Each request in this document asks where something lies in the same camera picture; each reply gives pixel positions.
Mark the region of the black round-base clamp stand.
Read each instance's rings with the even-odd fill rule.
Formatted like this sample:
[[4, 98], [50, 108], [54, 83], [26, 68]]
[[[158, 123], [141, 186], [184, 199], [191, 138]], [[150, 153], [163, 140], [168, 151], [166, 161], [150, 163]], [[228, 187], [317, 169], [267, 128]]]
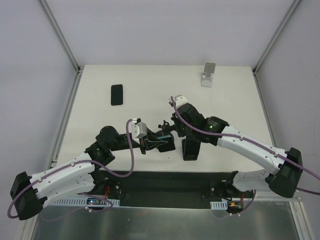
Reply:
[[176, 130], [175, 125], [170, 125], [169, 122], [163, 121], [162, 124], [158, 125], [159, 130], [156, 132], [159, 136], [169, 135], [172, 131]]

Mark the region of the black phone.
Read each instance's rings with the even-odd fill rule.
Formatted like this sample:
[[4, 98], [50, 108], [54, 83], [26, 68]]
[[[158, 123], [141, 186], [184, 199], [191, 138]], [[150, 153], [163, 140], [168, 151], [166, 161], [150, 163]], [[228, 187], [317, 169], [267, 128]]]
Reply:
[[111, 86], [110, 104], [112, 106], [121, 106], [124, 103], [124, 88], [122, 84]]
[[160, 153], [174, 151], [176, 149], [174, 136], [169, 133], [157, 138], [160, 144], [156, 147]]

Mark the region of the silver metal phone stand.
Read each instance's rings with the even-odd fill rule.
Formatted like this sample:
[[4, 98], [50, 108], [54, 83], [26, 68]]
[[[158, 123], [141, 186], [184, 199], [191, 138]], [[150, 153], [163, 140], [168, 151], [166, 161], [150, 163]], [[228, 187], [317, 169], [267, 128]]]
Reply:
[[205, 88], [211, 88], [213, 85], [213, 76], [215, 74], [216, 63], [206, 62], [201, 74], [200, 85]]

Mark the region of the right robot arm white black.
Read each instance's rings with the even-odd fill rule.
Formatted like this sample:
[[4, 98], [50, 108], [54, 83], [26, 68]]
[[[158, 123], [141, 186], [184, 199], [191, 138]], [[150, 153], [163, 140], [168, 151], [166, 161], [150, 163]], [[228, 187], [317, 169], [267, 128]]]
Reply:
[[179, 137], [194, 143], [205, 143], [235, 152], [262, 167], [261, 170], [233, 171], [225, 183], [225, 192], [237, 197], [248, 190], [269, 189], [275, 194], [292, 198], [302, 175], [302, 154], [292, 147], [290, 150], [269, 146], [242, 134], [227, 121], [218, 117], [203, 117], [190, 103], [172, 102], [171, 119]]

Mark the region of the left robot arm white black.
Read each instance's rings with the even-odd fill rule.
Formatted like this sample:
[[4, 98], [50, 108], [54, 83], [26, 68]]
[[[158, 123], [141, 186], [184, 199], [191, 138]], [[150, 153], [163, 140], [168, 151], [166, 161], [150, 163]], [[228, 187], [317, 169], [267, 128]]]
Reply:
[[139, 148], [142, 154], [153, 149], [167, 152], [175, 149], [174, 141], [171, 133], [162, 130], [153, 132], [143, 122], [133, 124], [133, 130], [127, 129], [124, 134], [118, 133], [112, 126], [105, 126], [95, 142], [72, 160], [33, 175], [25, 171], [16, 175], [9, 192], [12, 202], [7, 216], [10, 219], [28, 220], [60, 198], [91, 191], [96, 195], [102, 194], [106, 183], [100, 169], [106, 169], [115, 159], [115, 151], [130, 151], [131, 167], [127, 173], [109, 171], [118, 178], [126, 178], [135, 167], [135, 148]]

